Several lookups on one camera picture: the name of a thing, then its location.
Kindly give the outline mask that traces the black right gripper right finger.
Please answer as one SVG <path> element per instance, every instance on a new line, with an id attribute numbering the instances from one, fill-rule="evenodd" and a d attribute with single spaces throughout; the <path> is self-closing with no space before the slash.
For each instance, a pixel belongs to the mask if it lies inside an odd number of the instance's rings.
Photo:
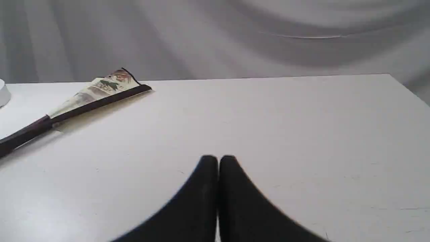
<path id="1" fill-rule="evenodd" d="M 325 242 L 275 207 L 232 155 L 219 167 L 219 230 L 222 242 Z"/>

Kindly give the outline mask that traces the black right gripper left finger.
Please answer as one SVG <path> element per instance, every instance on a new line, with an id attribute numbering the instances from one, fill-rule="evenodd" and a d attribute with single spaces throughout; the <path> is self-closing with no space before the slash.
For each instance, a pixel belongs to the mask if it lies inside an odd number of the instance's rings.
<path id="1" fill-rule="evenodd" d="M 214 242 L 217 227 L 218 161 L 200 158 L 175 196 L 117 242 Z"/>

